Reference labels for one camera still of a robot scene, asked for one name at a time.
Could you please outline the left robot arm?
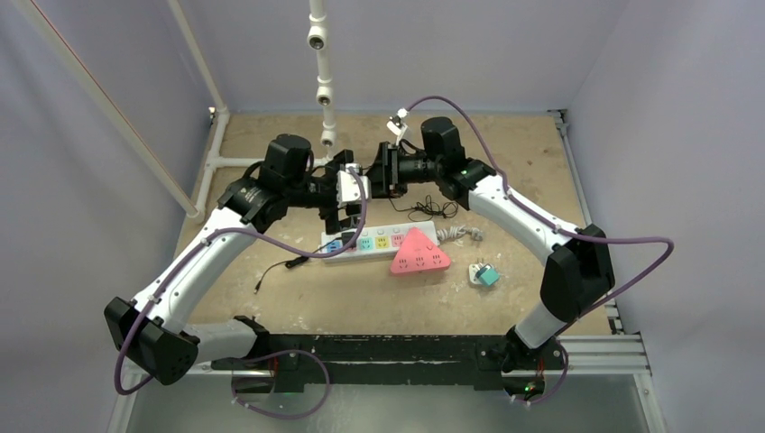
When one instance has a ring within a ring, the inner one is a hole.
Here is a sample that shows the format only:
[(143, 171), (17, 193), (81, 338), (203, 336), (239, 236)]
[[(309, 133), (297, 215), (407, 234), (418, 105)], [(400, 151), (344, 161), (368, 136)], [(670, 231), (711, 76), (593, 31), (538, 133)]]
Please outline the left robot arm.
[(164, 385), (178, 381), (199, 363), (235, 358), (245, 368), (266, 363), (269, 345), (249, 318), (192, 326), (189, 317), (229, 265), (255, 241), (298, 256), (299, 248), (266, 235), (292, 207), (316, 208), (328, 227), (341, 207), (349, 220), (364, 224), (368, 184), (350, 150), (335, 154), (314, 174), (309, 141), (280, 134), (267, 146), (264, 158), (231, 182), (197, 236), (167, 270), (131, 299), (112, 299), (104, 314), (118, 349), (115, 390), (127, 396), (139, 386), (122, 382), (125, 360), (141, 367), (149, 380)]

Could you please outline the white multicolour power strip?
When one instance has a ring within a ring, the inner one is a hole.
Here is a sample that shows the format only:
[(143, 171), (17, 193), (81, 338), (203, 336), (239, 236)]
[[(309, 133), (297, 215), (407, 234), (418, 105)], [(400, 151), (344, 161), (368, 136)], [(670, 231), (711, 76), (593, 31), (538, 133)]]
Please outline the white multicolour power strip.
[(432, 221), (409, 222), (387, 226), (366, 226), (356, 241), (356, 247), (326, 258), (328, 263), (367, 259), (392, 258), (400, 249), (411, 229), (418, 229), (435, 245), (440, 245), (437, 229)]

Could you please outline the pink triangular power socket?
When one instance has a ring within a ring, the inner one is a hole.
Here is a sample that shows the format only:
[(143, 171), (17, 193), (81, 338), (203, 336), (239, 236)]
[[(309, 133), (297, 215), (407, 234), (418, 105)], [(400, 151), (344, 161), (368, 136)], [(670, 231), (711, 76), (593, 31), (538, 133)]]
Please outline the pink triangular power socket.
[(424, 232), (412, 228), (404, 236), (389, 270), (394, 276), (403, 276), (415, 272), (445, 271), (451, 263), (451, 259)]

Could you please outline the black power adapter with switch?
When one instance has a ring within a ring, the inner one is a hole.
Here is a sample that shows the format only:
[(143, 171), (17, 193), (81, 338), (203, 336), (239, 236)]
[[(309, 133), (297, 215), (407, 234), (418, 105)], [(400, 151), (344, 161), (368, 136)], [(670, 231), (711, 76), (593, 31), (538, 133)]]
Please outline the black power adapter with switch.
[[(334, 251), (338, 250), (339, 248), (341, 248), (345, 244), (345, 241), (349, 241), (351, 239), (351, 237), (352, 236), (350, 234), (343, 234), (343, 235), (336, 236), (336, 237), (330, 239), (328, 242), (325, 242), (324, 244), (322, 244), (319, 248), (314, 250), (313, 253), (320, 253), (320, 252), (331, 253), (331, 252), (334, 252)], [(263, 284), (263, 281), (264, 281), (266, 275), (271, 270), (273, 270), (274, 268), (282, 266), (285, 269), (291, 270), (292, 268), (295, 268), (297, 266), (302, 265), (303, 263), (307, 262), (308, 260), (309, 260), (308, 256), (300, 255), (300, 256), (296, 256), (296, 257), (294, 257), (292, 259), (289, 259), (289, 260), (285, 260), (285, 261), (281, 261), (281, 262), (277, 262), (277, 263), (272, 264), (265, 271), (263, 271), (261, 277), (259, 278), (258, 282), (255, 284), (255, 286), (253, 288), (253, 293), (257, 294), (259, 292), (260, 288), (262, 287), (262, 284)]]

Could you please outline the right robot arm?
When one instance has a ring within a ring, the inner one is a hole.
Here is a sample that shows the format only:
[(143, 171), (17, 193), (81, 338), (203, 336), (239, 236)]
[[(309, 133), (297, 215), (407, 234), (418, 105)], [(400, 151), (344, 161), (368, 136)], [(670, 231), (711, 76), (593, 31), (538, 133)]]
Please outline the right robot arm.
[(393, 143), (381, 143), (365, 175), (373, 198), (398, 198), (410, 184), (433, 183), (448, 200), (498, 225), (543, 264), (540, 300), (507, 333), (509, 360), (527, 367), (542, 347), (581, 318), (614, 286), (613, 266), (604, 232), (580, 228), (557, 218), (508, 186), (499, 170), (466, 156), (457, 127), (446, 117), (420, 126), (423, 147), (401, 151), (407, 125), (393, 116)]

